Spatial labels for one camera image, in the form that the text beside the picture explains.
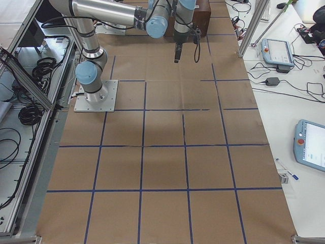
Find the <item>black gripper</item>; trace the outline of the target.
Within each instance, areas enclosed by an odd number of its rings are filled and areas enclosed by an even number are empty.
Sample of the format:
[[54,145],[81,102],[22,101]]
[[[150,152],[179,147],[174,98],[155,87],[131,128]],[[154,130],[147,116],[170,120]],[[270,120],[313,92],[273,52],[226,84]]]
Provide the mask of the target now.
[[195,23],[184,24],[175,22],[173,32],[173,39],[176,42],[174,63],[179,63],[182,53],[182,44],[187,42],[190,36],[194,44],[200,42],[201,30]]

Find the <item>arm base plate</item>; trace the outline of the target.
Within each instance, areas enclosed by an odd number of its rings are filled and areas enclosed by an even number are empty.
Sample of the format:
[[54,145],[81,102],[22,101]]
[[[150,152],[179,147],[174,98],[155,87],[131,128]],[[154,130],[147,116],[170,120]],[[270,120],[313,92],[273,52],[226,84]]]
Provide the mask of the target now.
[[118,80],[103,80],[102,88],[97,93],[87,93],[80,86],[77,95],[75,112],[114,112]]

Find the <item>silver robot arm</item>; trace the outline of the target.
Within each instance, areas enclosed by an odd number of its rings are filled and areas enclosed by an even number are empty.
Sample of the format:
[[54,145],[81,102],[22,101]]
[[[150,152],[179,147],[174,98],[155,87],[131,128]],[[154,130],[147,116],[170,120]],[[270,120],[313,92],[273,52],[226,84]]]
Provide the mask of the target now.
[[75,74],[84,89],[85,101],[98,104],[107,99],[110,92],[101,79],[107,62],[107,52],[100,46],[93,22],[120,24],[145,31],[159,39],[168,28],[168,20],[175,18],[173,40],[174,62],[181,58],[182,46],[193,35],[196,45],[194,61],[200,60],[200,29],[193,23],[195,1],[149,1],[148,7],[132,6],[117,1],[50,1],[63,18],[73,18],[77,38],[82,44],[85,61],[77,65]]

